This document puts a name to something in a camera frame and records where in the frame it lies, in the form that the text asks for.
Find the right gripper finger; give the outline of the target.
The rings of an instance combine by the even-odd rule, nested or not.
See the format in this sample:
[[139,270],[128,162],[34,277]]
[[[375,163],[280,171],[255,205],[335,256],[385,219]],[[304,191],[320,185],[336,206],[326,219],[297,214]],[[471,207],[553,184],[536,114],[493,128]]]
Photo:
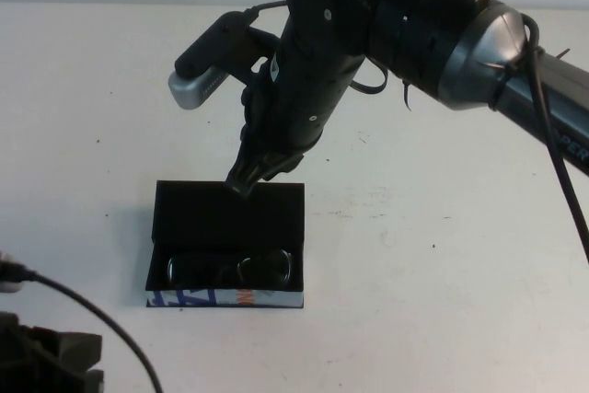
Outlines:
[[269,181],[282,171],[282,155],[276,152],[262,152],[251,160],[250,182]]
[[240,196],[249,196],[254,186],[251,178],[254,172],[254,157],[240,149],[234,165],[229,170],[225,185]]

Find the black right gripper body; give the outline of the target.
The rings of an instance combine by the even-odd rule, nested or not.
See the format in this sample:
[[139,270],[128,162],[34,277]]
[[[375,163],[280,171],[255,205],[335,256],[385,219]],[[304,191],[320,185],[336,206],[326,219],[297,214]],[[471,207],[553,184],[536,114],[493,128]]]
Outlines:
[[336,45],[306,48],[284,36],[266,75],[251,90],[240,149],[282,155],[282,172],[296,168],[317,144],[331,114],[364,61]]

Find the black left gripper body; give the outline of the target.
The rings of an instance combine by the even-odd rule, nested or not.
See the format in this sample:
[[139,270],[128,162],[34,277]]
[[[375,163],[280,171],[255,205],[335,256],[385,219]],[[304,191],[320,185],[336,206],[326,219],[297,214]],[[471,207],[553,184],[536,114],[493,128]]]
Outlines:
[[68,365],[66,345],[73,333],[23,326],[18,316],[1,314],[3,392],[85,392],[80,370]]

